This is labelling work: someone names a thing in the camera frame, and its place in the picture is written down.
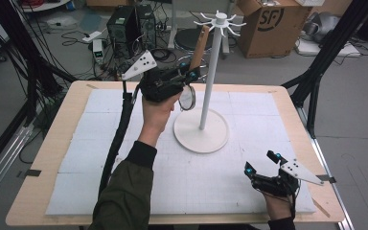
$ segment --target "wooden table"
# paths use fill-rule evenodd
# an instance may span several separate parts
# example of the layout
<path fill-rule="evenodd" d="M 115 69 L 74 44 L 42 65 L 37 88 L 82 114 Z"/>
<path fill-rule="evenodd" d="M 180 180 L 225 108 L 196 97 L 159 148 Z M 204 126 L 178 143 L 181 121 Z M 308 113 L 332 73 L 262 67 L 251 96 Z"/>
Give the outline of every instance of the wooden table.
<path fill-rule="evenodd" d="M 132 91 L 137 82 L 128 82 Z M 205 90 L 205 84 L 193 84 L 195 90 Z M 46 216 L 45 212 L 54 190 L 58 168 L 68 150 L 73 133 L 92 89 L 122 89 L 121 82 L 76 81 L 74 82 L 53 121 L 31 170 L 41 171 L 40 176 L 27 176 L 7 215 L 10 226 L 40 225 L 89 225 L 91 216 Z M 272 94 L 287 130 L 288 138 L 299 161 L 315 174 L 325 174 L 316 157 L 311 140 L 289 98 L 281 86 L 215 84 L 214 91 L 256 92 Z M 296 222 L 341 222 L 344 219 L 331 184 L 317 186 L 309 183 L 317 212 L 297 214 Z M 263 214 L 232 215 L 152 215 L 150 224 L 198 224 L 198 223 L 253 223 L 266 222 Z"/>

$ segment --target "electronic equipment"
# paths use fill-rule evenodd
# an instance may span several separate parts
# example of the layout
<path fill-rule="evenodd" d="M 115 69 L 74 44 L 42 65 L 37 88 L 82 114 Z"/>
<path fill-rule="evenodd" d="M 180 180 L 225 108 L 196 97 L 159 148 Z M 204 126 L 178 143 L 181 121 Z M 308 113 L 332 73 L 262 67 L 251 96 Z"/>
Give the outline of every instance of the electronic equipment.
<path fill-rule="evenodd" d="M 133 57 L 133 42 L 140 36 L 133 6 L 119 6 L 106 23 L 115 58 Z"/>
<path fill-rule="evenodd" d="M 142 35 L 142 48 L 152 50 L 156 48 L 156 19 L 151 5 L 144 4 L 136 6 L 136 13 L 139 22 L 139 30 Z"/>
<path fill-rule="evenodd" d="M 92 54 L 98 64 L 104 64 L 104 47 L 101 39 L 94 39 L 92 41 Z"/>
<path fill-rule="evenodd" d="M 112 42 L 129 43 L 139 37 L 139 29 L 133 6 L 119 6 L 106 23 Z"/>

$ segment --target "white paper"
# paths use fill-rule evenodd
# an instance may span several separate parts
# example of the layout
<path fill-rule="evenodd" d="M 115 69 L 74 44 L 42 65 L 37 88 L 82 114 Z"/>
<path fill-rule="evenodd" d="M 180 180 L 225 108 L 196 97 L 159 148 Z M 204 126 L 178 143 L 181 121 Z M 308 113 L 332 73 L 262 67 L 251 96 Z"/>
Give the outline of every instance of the white paper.
<path fill-rule="evenodd" d="M 203 92 L 196 93 L 196 107 L 202 107 L 203 95 Z M 279 152 L 286 159 L 295 158 L 271 94 L 213 92 L 209 107 L 222 115 L 229 126 L 227 144 L 209 154 L 181 147 L 173 134 L 175 118 L 182 112 L 177 103 L 157 143 L 152 214 L 265 213 L 263 196 L 252 188 L 243 173 L 245 162 L 259 174 L 275 176 L 279 165 L 266 157 L 268 150 Z M 122 108 L 122 90 L 92 91 L 57 175 L 48 215 L 92 214 L 109 140 L 119 124 L 119 108 Z M 142 105 L 138 100 L 118 163 L 127 156 L 142 124 Z M 68 204 L 67 208 L 63 207 L 64 203 Z M 315 211 L 304 182 L 296 208 L 297 212 Z"/>

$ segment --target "metal frame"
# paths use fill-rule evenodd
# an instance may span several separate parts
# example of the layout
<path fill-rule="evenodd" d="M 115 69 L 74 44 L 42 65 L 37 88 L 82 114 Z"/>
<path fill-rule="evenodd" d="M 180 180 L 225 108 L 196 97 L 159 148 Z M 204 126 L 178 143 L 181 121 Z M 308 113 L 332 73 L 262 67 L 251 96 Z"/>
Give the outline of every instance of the metal frame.
<path fill-rule="evenodd" d="M 348 10 L 343 14 L 334 30 L 327 34 L 324 46 L 312 62 L 310 68 L 304 74 L 282 84 L 285 88 L 291 88 L 297 85 L 295 91 L 291 94 L 291 99 L 297 107 L 303 107 L 305 99 L 310 95 L 307 130 L 311 138 L 315 138 L 315 113 L 321 79 L 339 52 L 344 48 L 346 42 L 359 27 L 360 23 L 367 17 L 368 0 L 354 0 Z"/>
<path fill-rule="evenodd" d="M 17 48 L 20 56 L 25 60 L 27 67 L 25 69 L 16 67 L 23 75 L 28 75 L 27 94 L 28 100 L 22 106 L 17 115 L 13 118 L 10 125 L 0 137 L 0 154 L 3 148 L 8 144 L 16 129 L 19 128 L 23 119 L 26 118 L 24 127 L 28 127 L 35 118 L 35 110 L 37 108 L 37 82 L 40 81 L 42 90 L 46 95 L 53 96 L 61 90 L 61 86 L 56 82 L 53 74 L 58 75 L 62 79 L 73 82 L 77 79 L 72 75 L 58 69 L 55 65 L 44 59 L 35 46 L 32 38 L 27 35 L 28 32 L 22 21 L 22 17 L 15 10 L 11 1 L 0 0 L 0 25 L 7 33 L 11 42 Z M 8 48 L 8 44 L 1 39 L 0 45 Z M 8 55 L 13 63 L 17 63 L 11 52 Z"/>
<path fill-rule="evenodd" d="M 307 127 L 308 116 L 307 116 L 306 111 L 304 110 L 304 108 L 301 108 L 301 107 L 296 107 L 296 110 L 297 110 L 298 115 L 300 116 L 300 119 L 301 119 L 303 125 L 305 127 Z M 316 153 L 316 156 L 318 157 L 319 162 L 321 163 L 322 167 L 325 169 L 325 172 L 327 173 L 327 175 L 329 177 L 332 177 L 330 168 L 328 167 L 328 164 L 327 164 L 327 161 L 325 160 L 324 154 L 322 153 L 322 150 L 319 147 L 318 141 L 316 140 L 316 138 L 312 138 L 308 131 L 307 131 L 307 134 L 310 137 L 310 142 L 312 144 L 313 149 L 315 150 L 315 153 Z M 355 230 L 355 228 L 354 228 L 354 226 L 351 222 L 351 219 L 348 215 L 348 211 L 347 211 L 347 209 L 346 209 L 346 207 L 345 207 L 345 205 L 342 201 L 342 197 L 341 197 L 338 189 L 336 188 L 336 185 L 333 183 L 332 186 L 333 186 L 333 190 L 336 194 L 336 197 L 339 201 L 339 204 L 342 207 L 343 214 L 345 215 L 345 219 L 337 224 L 339 226 L 339 229 L 340 230 Z"/>
<path fill-rule="evenodd" d="M 22 126 L 10 139 L 8 145 L 6 146 L 5 154 L 0 160 L 0 183 L 13 164 L 14 160 L 17 158 L 19 152 L 22 151 L 27 141 L 31 137 L 33 129 L 33 125 Z"/>

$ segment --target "round white base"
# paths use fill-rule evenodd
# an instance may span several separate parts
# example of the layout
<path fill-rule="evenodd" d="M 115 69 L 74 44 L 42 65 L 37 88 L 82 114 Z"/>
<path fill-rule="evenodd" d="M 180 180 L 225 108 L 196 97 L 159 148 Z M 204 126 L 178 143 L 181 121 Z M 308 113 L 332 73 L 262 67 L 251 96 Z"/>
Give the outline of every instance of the round white base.
<path fill-rule="evenodd" d="M 229 138 L 229 127 L 225 119 L 216 111 L 209 109 L 203 130 L 199 129 L 201 108 L 184 111 L 174 122 L 174 134 L 178 142 L 198 153 L 209 153 L 225 146 Z"/>

